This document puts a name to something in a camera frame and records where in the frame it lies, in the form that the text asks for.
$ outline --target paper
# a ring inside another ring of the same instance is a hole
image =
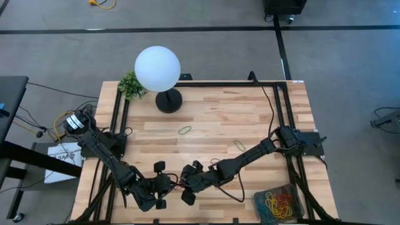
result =
[[[75,164],[76,166],[82,167],[81,147],[78,146],[77,142],[63,143],[62,146],[58,144],[56,147],[49,147],[47,155],[54,157],[56,159],[63,160],[67,163]],[[46,170],[44,177],[45,177],[44,178],[45,184],[50,184],[75,178],[74,176],[65,175],[59,172],[53,172],[48,169]]]

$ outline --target black lamp base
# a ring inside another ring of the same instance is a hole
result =
[[[156,105],[163,113],[175,113],[182,106],[182,94],[173,88],[159,92],[156,96]]]

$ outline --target white globe lamp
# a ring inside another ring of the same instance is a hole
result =
[[[153,46],[136,58],[137,80],[149,91],[158,92],[156,105],[161,112],[173,113],[182,106],[182,95],[173,87],[181,75],[176,55],[166,47]]]

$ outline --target wooden tabletop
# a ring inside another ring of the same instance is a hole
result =
[[[102,85],[96,111],[99,127],[109,126],[111,122],[117,85],[116,81],[107,81]],[[287,86],[296,128],[313,131],[314,119],[304,83],[288,81]],[[126,154],[122,160],[135,165],[146,177],[155,176],[153,164],[158,161],[166,162],[165,173],[180,175],[182,168],[194,160],[200,161],[207,168],[211,159],[235,158],[240,155],[242,152],[234,144],[235,140],[250,149],[267,136],[272,111],[261,87],[176,89],[181,92],[184,102],[182,108],[172,114],[164,114],[157,109],[155,92],[148,92],[142,99],[130,103],[127,127],[131,127],[133,133],[128,136]],[[265,91],[276,112],[273,89],[265,87]],[[283,105],[283,94],[280,97]],[[288,123],[285,107],[282,109],[285,122]],[[122,111],[123,104],[119,110],[119,121]],[[178,134],[185,126],[191,126],[192,129],[187,134]],[[275,113],[272,129],[278,126]],[[331,216],[337,217],[325,165],[315,157],[303,158],[310,191]],[[71,219],[80,216],[88,205],[96,163],[97,159],[87,159],[84,162]],[[98,190],[101,166],[99,168],[94,193]],[[231,223],[233,218],[239,218],[241,223],[258,223],[253,195],[289,183],[286,160],[279,153],[264,156],[243,168],[241,177],[246,193],[244,203],[236,202],[215,187],[210,187],[197,193],[195,204],[188,206],[181,200],[182,191],[174,190],[165,197],[167,209],[155,210],[154,207],[148,212],[142,212],[131,195],[127,197],[127,209],[124,209],[121,194],[117,192],[112,222],[152,223],[153,219],[160,219],[160,223]],[[223,188],[241,198],[237,179]],[[306,208],[301,191],[299,195]],[[100,218],[105,217],[107,199],[108,193],[103,201]]]

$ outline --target gray floor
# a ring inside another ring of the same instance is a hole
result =
[[[11,0],[0,30],[272,26],[263,21],[261,6],[261,0],[117,0],[115,9],[103,11],[86,1]],[[400,24],[399,1],[309,0],[292,26],[388,24]],[[375,108],[400,106],[400,30],[282,35],[292,78],[305,80],[317,128],[328,136],[324,148],[340,218],[398,224],[400,191],[394,177],[400,175],[400,141],[371,129],[369,120]],[[283,79],[274,31],[0,35],[0,76],[27,75],[34,83],[97,96],[103,81],[120,79],[152,45],[171,48],[182,72],[195,79],[244,79],[250,70],[259,79]],[[51,118],[86,100],[28,86],[21,105],[50,126]],[[7,140],[27,148],[33,141],[49,141],[17,126]],[[7,179],[1,190],[16,184]],[[27,192],[20,207],[27,217],[20,224],[63,222],[77,185]],[[0,194],[1,224],[12,224],[4,218],[13,194]]]

